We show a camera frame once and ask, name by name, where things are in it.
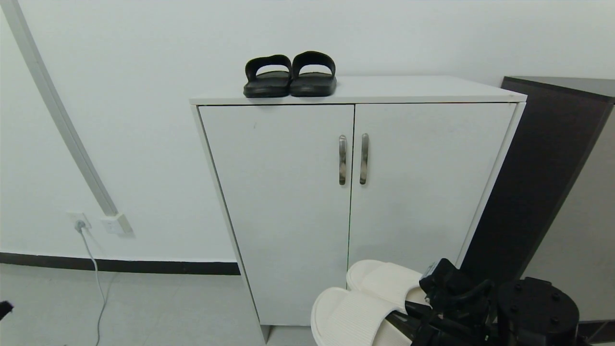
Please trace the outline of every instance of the gray floor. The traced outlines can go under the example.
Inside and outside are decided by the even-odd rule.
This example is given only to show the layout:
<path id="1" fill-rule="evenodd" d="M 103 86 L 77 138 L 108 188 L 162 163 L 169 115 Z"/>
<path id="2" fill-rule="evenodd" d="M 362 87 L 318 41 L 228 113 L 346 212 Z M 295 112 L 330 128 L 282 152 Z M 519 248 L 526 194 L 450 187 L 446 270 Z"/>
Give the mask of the gray floor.
<path id="1" fill-rule="evenodd" d="M 239 276 L 100 273 L 100 279 L 109 297 L 100 346 L 262 344 Z M 95 343 L 101 299 L 93 272 L 2 264 L 0 297 L 15 305 L 0 323 L 2 345 Z"/>

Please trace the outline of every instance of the black baseboard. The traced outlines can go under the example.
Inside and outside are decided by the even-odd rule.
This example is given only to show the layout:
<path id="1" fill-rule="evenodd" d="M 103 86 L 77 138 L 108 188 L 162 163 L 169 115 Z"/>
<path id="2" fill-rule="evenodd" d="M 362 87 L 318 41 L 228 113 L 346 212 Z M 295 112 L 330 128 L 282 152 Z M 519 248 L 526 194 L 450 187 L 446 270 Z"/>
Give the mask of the black baseboard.
<path id="1" fill-rule="evenodd" d="M 240 275 L 235 262 L 171 262 L 149 260 L 97 259 L 101 272 L 190 274 L 190 275 Z M 94 270 L 92 260 L 76 257 L 39 256 L 0 252 L 0 263 L 28 265 L 31 267 Z"/>
<path id="2" fill-rule="evenodd" d="M 615 320 L 581 322 L 578 334 L 587 337 L 590 344 L 615 342 Z"/>

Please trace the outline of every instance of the wall outlet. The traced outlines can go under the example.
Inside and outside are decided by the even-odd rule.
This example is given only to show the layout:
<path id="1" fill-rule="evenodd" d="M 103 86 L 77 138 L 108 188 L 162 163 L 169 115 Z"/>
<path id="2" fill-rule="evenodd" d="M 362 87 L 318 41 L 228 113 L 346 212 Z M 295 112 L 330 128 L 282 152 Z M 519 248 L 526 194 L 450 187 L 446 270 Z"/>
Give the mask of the wall outlet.
<path id="1" fill-rule="evenodd" d="M 123 235 L 132 233 L 132 228 L 124 214 L 118 214 L 111 217 L 103 217 L 100 219 L 107 233 L 115 235 Z"/>
<path id="2" fill-rule="evenodd" d="M 92 225 L 87 220 L 84 213 L 76 212 L 76 211 L 67 211 L 66 215 L 68 215 L 68 218 L 71 220 L 73 227 L 75 227 L 75 225 L 77 224 L 77 221 L 82 220 L 83 222 L 85 222 L 85 227 L 87 229 L 92 229 Z"/>

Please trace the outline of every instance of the electrical cord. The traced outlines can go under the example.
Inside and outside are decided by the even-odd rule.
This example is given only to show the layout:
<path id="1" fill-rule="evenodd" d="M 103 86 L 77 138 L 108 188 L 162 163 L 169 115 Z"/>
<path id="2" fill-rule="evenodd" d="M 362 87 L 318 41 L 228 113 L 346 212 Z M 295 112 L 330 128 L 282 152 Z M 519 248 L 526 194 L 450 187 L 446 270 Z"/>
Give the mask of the electrical cord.
<path id="1" fill-rule="evenodd" d="M 77 232 L 79 232 L 79 234 L 81 235 L 81 239 L 83 239 L 83 243 L 85 244 L 85 249 L 87 250 L 87 254 L 90 255 L 90 259 L 94 263 L 94 273 L 96 274 L 96 283 L 98 284 L 98 290 L 100 291 L 100 296 L 103 298 L 103 307 L 100 309 L 100 315 L 98 316 L 98 323 L 96 325 L 96 335 L 97 335 L 96 346 L 98 346 L 98 344 L 100 343 L 100 320 L 103 318 L 103 311 L 105 310 L 105 306 L 107 305 L 107 299 L 105 298 L 105 295 L 103 293 L 103 288 L 100 287 L 100 280 L 98 279 L 98 264 L 96 263 L 96 260 L 94 259 L 94 256 L 92 256 L 92 252 L 90 251 L 90 248 L 87 245 L 87 241 L 85 240 L 85 236 L 83 235 L 83 228 L 85 228 L 85 222 L 83 222 L 82 220 L 78 220 L 75 223 L 75 230 L 77 230 Z"/>

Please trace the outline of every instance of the cabinet top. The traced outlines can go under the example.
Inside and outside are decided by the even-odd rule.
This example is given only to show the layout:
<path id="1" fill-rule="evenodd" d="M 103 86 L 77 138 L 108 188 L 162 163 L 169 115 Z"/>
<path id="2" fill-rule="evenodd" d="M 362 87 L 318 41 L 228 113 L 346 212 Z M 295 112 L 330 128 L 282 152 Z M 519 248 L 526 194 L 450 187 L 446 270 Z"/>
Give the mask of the cabinet top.
<path id="1" fill-rule="evenodd" d="M 212 86 L 190 99 L 192 105 L 294 105 L 318 103 L 442 103 L 524 102 L 518 92 L 451 76 L 337 76 L 335 93 L 328 97 L 248 99 L 245 82 Z"/>

